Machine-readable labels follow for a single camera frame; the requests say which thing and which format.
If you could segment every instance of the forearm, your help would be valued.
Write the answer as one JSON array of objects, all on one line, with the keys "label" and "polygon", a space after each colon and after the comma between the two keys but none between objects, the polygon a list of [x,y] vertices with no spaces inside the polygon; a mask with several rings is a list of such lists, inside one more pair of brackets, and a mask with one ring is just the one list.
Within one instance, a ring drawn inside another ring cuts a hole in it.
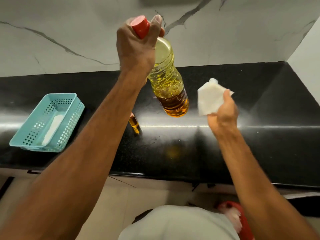
[{"label": "forearm", "polygon": [[73,144],[34,182],[3,235],[0,233],[1,239],[17,234],[17,239],[77,236],[108,177],[140,90],[130,79],[123,82],[122,76],[138,75],[120,75]]},{"label": "forearm", "polygon": [[238,129],[227,129],[217,138],[255,238],[318,239],[305,219],[271,184]]}]

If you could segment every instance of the white t-shirt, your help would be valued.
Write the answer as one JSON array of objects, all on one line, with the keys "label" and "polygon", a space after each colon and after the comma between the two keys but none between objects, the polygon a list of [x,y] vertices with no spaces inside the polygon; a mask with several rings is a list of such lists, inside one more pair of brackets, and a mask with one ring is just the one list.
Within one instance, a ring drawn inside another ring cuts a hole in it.
[{"label": "white t-shirt", "polygon": [[198,207],[164,205],[124,229],[118,240],[239,240],[239,237],[223,214]]}]

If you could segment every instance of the hand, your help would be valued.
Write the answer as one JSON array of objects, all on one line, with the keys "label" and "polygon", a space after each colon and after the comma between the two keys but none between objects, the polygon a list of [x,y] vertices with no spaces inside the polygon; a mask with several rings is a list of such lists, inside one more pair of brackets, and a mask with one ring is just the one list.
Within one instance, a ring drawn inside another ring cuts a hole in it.
[{"label": "hand", "polygon": [[237,129],[238,108],[230,96],[229,89],[223,93],[223,101],[217,113],[207,115],[209,127],[216,137],[226,130]]},{"label": "hand", "polygon": [[140,39],[130,23],[134,18],[128,19],[117,31],[117,50],[120,60],[121,72],[138,72],[142,74],[142,86],[146,84],[146,77],[154,68],[155,45],[158,36],[163,37],[164,29],[161,27],[162,17],[155,15],[150,22],[149,33],[144,39]]}]

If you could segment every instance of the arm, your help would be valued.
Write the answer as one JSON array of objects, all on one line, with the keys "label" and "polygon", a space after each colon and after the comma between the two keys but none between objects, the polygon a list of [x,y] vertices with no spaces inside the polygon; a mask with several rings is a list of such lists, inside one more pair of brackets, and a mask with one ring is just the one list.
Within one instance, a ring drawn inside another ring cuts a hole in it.
[{"label": "arm", "polygon": [[73,144],[33,183],[2,228],[0,239],[75,239],[89,217],[155,63],[161,17],[151,21],[144,40],[135,36],[128,22],[117,32],[118,81]]},{"label": "arm", "polygon": [[271,184],[237,128],[238,110],[229,95],[208,115],[245,216],[256,240],[319,240],[312,227]]}]

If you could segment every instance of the black granite countertop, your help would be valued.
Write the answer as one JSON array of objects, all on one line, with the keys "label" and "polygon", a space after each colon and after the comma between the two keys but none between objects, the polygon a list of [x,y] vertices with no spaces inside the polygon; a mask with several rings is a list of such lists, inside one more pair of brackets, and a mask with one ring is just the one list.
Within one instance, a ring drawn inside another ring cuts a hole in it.
[{"label": "black granite countertop", "polygon": [[[169,117],[151,90],[133,112],[142,133],[128,124],[110,174],[232,184],[197,90],[210,78],[234,91],[238,126],[271,181],[320,189],[320,107],[286,62],[179,67],[190,100],[188,113]],[[57,156],[10,147],[9,141],[47,93],[75,92],[85,105],[75,137],[116,82],[119,72],[3,77],[0,79],[0,167],[43,170]]]}]

